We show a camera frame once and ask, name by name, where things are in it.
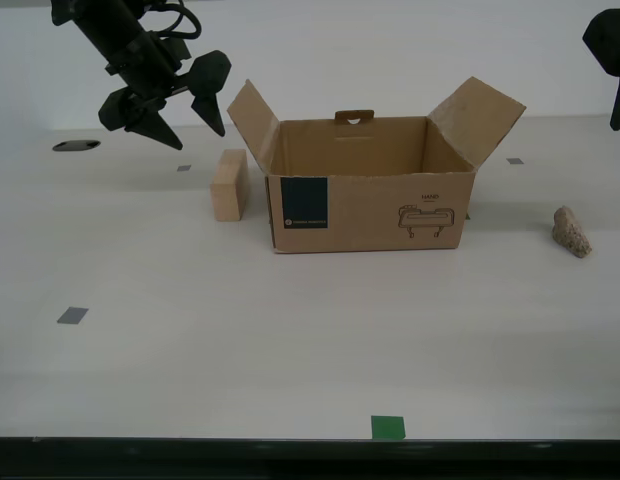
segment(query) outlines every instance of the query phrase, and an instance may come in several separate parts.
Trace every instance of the box flap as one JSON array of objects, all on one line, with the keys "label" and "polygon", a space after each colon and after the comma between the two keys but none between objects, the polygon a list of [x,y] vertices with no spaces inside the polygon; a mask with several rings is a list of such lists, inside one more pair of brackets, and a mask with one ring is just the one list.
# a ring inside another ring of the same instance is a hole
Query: box flap
[{"label": "box flap", "polygon": [[465,160],[479,168],[526,107],[471,77],[428,116]]},{"label": "box flap", "polygon": [[274,153],[271,147],[279,131],[279,120],[250,80],[246,80],[237,98],[228,107],[228,114],[261,170],[270,173]]}]

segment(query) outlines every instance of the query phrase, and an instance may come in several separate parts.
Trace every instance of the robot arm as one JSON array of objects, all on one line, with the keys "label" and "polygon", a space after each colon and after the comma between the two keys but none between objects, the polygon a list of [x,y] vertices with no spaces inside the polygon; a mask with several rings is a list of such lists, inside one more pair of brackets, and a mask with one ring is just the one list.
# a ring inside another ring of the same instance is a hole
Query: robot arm
[{"label": "robot arm", "polygon": [[[170,27],[146,31],[139,19],[147,11],[176,12]],[[187,18],[194,32],[175,31]],[[108,61],[106,71],[119,75],[127,87],[110,94],[99,111],[104,127],[149,137],[181,150],[183,144],[159,111],[167,99],[189,90],[192,108],[217,134],[225,135],[217,93],[230,72],[228,57],[213,51],[197,58],[190,72],[177,75],[181,62],[191,58],[185,40],[201,35],[197,17],[183,5],[167,0],[52,0],[52,22],[73,21]]]}]

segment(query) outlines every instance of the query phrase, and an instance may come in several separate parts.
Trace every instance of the wooden block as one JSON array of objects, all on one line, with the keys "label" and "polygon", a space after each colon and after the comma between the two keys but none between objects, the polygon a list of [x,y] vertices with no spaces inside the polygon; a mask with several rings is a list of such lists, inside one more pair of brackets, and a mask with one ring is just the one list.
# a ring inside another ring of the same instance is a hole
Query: wooden block
[{"label": "wooden block", "polygon": [[210,184],[214,218],[219,222],[241,220],[250,193],[245,150],[225,150]]}]

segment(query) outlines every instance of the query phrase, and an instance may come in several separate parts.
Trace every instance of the printed illustration on box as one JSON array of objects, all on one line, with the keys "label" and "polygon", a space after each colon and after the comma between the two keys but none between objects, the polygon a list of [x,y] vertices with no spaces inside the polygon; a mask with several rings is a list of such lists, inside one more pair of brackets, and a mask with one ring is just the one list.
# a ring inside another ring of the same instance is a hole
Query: printed illustration on box
[{"label": "printed illustration on box", "polygon": [[434,233],[435,238],[438,238],[445,227],[453,225],[454,210],[451,208],[424,212],[417,205],[404,205],[399,209],[399,228],[407,228],[410,238],[414,238],[413,228],[438,227]]}]

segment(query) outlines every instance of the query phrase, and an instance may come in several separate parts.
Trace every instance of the green tape marker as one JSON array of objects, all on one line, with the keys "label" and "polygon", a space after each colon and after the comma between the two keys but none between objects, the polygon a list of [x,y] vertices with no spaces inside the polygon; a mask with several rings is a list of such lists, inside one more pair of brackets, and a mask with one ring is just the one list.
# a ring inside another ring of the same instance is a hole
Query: green tape marker
[{"label": "green tape marker", "polygon": [[373,440],[403,440],[406,438],[406,427],[403,417],[372,416]]}]

